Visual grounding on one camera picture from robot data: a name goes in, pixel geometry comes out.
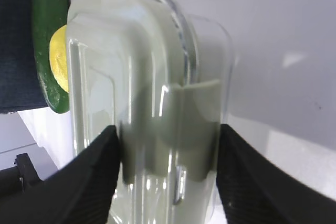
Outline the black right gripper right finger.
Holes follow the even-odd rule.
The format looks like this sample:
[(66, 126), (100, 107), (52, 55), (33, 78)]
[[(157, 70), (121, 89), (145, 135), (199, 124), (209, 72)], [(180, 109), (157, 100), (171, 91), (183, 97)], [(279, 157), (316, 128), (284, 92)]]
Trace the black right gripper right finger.
[(276, 167), (232, 127), (220, 127), (216, 186), (228, 223), (335, 223), (335, 201)]

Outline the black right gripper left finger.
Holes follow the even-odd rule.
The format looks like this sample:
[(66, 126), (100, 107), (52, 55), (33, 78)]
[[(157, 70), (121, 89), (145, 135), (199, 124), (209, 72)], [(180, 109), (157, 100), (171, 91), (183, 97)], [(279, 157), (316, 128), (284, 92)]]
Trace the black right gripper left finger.
[(120, 169), (115, 126), (64, 168), (1, 205), (1, 223), (107, 223)]

